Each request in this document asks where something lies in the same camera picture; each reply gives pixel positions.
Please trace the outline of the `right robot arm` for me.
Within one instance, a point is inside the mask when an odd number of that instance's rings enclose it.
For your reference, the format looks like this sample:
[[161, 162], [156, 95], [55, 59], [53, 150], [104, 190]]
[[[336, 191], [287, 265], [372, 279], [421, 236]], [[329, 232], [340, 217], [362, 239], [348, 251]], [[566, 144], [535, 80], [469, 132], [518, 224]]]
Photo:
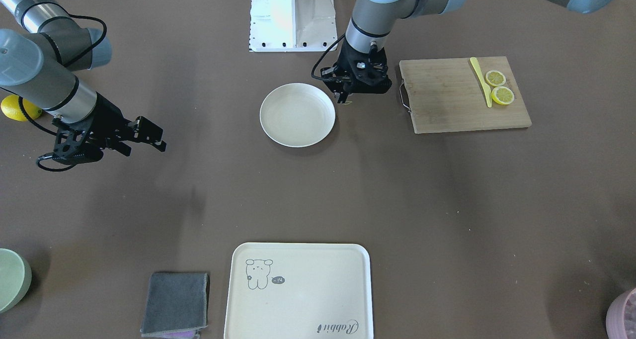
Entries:
[[105, 149], [129, 156], [129, 142], [164, 152], [163, 131], [149, 119], [126, 119], [121, 110], [84, 83], [76, 72], [109, 63], [112, 47], [107, 26], [82, 28], [81, 15], [68, 13], [56, 0], [1, 0], [25, 35], [1, 30], [1, 87], [18, 97], [18, 109], [30, 103], [52, 115], [54, 150], [37, 158], [51, 160], [59, 172], [98, 162]]

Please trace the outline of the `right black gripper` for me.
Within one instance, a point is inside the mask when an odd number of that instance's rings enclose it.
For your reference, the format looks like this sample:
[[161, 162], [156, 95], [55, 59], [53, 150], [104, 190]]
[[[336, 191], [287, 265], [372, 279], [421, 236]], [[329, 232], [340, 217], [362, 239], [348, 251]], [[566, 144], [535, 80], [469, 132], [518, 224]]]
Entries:
[[125, 141], [134, 137], [136, 143], [148, 144], [162, 153], [166, 151], [161, 127], [143, 116], [134, 121], [126, 119], [100, 93], [93, 111], [82, 121], [67, 123], [54, 119], [52, 124], [58, 128], [52, 160], [63, 165], [97, 162], [104, 155], [103, 149], [129, 157], [132, 149]]

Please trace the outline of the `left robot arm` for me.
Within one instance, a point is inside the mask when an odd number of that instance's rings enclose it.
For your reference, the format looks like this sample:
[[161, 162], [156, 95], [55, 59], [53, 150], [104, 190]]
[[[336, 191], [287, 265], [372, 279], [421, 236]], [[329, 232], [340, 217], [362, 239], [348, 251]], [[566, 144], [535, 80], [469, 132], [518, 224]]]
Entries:
[[[391, 88], [384, 49], [396, 20], [456, 11], [466, 0], [356, 0], [337, 61], [313, 75], [338, 103], [351, 94], [384, 94]], [[598, 11], [612, 0], [547, 0], [581, 14]]]

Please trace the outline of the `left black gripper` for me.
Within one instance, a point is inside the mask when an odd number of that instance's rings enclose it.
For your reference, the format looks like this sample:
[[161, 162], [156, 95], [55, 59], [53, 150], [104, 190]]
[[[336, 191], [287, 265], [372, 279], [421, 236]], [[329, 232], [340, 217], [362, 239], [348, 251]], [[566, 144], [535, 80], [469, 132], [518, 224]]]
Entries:
[[373, 45], [369, 52], [359, 52], [343, 42], [338, 60], [320, 70], [320, 78], [337, 95], [338, 104], [348, 104], [354, 93], [384, 94], [391, 88], [385, 49]]

